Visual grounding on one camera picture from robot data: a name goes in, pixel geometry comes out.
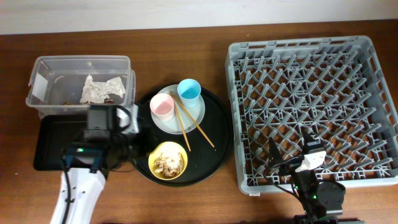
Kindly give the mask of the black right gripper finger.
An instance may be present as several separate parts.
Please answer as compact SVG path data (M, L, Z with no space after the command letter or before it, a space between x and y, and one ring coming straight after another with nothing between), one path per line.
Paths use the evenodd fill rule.
M303 135L304 143L306 145L315 146L317 144L320 144L320 141L311 137L311 135L309 135L309 133L307 133L306 129L302 130L302 135Z
M273 169L279 167L283 163L283 158L278 150L273 138L269 138L269 162L268 168Z

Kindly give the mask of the yellow bowl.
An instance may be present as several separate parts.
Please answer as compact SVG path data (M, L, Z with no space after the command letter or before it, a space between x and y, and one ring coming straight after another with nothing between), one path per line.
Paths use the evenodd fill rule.
M185 149L176 142L163 142L149 155L151 173L160 180L173 180L181 176L188 165Z

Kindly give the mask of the pink cup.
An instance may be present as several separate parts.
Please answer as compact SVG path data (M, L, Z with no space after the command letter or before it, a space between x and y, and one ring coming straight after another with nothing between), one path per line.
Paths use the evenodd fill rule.
M161 121L168 121L174 116L174 99L166 93L159 93L152 97L150 110Z

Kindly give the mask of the food scraps and rice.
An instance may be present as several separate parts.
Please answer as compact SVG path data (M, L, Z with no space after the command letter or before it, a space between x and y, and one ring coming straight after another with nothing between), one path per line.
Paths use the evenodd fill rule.
M185 166L185 161L180 152L161 152L154 161L154 173L164 179L172 179L180 175Z

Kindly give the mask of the white napkin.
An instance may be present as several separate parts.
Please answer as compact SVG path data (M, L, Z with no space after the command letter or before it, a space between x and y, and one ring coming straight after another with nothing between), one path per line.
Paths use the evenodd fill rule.
M106 82L95 82L91 75L88 75L81 94L80 103L104 103L114 94L123 97L126 89L120 77L112 78Z

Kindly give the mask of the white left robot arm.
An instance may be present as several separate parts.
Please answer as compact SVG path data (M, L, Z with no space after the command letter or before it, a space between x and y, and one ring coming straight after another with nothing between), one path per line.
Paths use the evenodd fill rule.
M61 150L61 185L52 223L89 223L108 174L151 151L140 107L91 106L85 127Z

